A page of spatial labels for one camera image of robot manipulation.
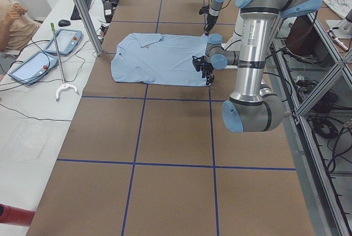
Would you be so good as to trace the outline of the aluminium frame post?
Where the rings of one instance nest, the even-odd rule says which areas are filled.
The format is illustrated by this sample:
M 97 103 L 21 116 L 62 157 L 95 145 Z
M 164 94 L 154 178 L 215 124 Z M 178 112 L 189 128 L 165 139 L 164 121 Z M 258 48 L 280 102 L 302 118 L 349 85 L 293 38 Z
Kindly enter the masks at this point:
M 98 36 L 96 34 L 94 25 L 92 23 L 92 20 L 90 18 L 89 15 L 89 11 L 85 5 L 84 0 L 73 0 L 74 4 L 76 5 L 79 13 L 80 13 L 80 17 L 82 19 L 82 22 L 84 24 L 85 30 L 90 38 L 90 41 L 95 49 L 95 52 L 97 54 L 97 56 L 100 56 L 103 52 L 102 49 L 102 45 L 98 39 Z

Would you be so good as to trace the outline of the light blue t-shirt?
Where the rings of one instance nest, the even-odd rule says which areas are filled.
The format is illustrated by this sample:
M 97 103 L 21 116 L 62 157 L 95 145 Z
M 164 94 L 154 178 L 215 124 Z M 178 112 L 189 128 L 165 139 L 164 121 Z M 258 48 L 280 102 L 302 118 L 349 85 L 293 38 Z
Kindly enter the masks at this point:
M 205 54 L 207 36 L 132 33 L 118 45 L 111 61 L 116 82 L 203 87 L 192 63 Z

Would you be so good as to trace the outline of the white grabber stick tool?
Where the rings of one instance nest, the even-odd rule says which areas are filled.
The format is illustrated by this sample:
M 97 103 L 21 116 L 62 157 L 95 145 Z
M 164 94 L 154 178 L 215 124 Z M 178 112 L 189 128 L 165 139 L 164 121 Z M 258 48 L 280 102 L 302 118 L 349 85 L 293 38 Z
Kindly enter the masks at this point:
M 53 33 L 53 40 L 54 40 L 54 44 L 55 44 L 55 48 L 56 48 L 56 52 L 57 52 L 59 70 L 60 70 L 60 74 L 61 74 L 61 78 L 62 78 L 62 85 L 56 91 L 56 101 L 58 102 L 60 100 L 60 93 L 62 91 L 73 89 L 77 94 L 79 92 L 78 92 L 78 89 L 77 89 L 77 87 L 75 85 L 72 85 L 72 84 L 68 83 L 66 81 L 66 79 L 65 79 L 64 70 L 63 70 L 63 66 L 62 66 L 61 55 L 60 55 L 60 52 L 59 52 L 59 46 L 58 46 L 58 42 L 57 42 L 57 38 L 56 38 L 56 31 L 55 31 L 55 28 L 54 28 L 54 23 L 51 23 L 51 30 L 52 30 L 52 33 Z

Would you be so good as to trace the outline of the upper blue teach pendant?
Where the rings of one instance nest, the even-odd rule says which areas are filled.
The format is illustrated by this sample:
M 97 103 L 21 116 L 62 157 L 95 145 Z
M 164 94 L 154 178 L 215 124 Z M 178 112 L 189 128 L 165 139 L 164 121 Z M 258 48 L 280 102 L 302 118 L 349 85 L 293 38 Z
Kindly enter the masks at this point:
M 58 29 L 56 31 L 56 39 L 58 43 L 58 49 L 61 56 L 69 55 L 73 49 L 78 45 L 79 41 L 83 36 L 80 30 L 70 30 L 70 29 Z M 44 52 L 56 55 L 56 46 L 54 39 L 51 39 L 47 46 L 43 49 Z

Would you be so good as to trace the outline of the lower blue teach pendant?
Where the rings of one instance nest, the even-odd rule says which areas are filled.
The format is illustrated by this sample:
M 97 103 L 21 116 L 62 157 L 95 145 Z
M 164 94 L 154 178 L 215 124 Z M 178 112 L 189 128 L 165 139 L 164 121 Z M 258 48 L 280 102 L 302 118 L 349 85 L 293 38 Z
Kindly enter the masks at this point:
M 56 56 L 38 51 L 12 70 L 9 76 L 18 83 L 30 85 L 39 81 L 57 63 Z

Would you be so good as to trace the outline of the red fire extinguisher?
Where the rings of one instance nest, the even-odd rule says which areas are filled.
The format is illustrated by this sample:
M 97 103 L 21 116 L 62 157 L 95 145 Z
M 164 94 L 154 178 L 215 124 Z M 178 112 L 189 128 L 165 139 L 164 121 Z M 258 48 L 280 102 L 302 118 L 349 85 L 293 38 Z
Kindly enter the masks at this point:
M 1 204 L 1 223 L 29 227 L 35 211 Z

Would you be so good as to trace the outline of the black computer mouse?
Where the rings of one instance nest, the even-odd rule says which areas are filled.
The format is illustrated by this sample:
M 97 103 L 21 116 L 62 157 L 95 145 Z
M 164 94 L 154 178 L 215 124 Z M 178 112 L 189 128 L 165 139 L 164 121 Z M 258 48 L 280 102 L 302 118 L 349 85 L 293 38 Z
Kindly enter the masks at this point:
M 71 25 L 71 22 L 69 20 L 62 19 L 58 22 L 59 27 L 65 27 Z

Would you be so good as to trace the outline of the person in beige shirt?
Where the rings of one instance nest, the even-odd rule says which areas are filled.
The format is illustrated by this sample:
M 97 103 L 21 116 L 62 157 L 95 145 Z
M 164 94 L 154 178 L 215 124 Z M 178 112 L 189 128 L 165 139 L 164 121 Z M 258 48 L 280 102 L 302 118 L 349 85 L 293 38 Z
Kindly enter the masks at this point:
M 1 0 L 1 52 L 21 51 L 41 24 L 28 18 L 28 10 L 14 0 Z

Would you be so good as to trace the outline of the blue teach pendant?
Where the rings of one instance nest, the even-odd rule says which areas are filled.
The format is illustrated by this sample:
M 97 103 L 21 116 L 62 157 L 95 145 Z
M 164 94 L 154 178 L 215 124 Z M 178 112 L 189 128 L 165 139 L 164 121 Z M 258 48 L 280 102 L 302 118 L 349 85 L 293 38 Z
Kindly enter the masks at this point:
M 56 56 L 38 51 L 12 70 L 9 76 L 18 83 L 30 85 L 39 81 L 57 63 Z
M 78 45 L 79 41 L 83 36 L 80 30 L 70 30 L 70 29 L 58 29 L 56 31 L 56 39 L 58 43 L 58 49 L 61 56 L 69 55 L 73 49 Z M 56 55 L 56 46 L 54 39 L 51 39 L 47 46 L 43 49 L 44 52 Z

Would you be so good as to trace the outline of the aluminium frame side rack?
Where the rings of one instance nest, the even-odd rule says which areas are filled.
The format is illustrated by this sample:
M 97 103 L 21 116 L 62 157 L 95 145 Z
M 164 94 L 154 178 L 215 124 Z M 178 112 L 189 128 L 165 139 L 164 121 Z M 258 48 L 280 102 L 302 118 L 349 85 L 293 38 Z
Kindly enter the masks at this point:
M 268 58 L 317 235 L 351 235 L 351 37 L 337 28 L 341 19 L 327 7 L 287 19 Z

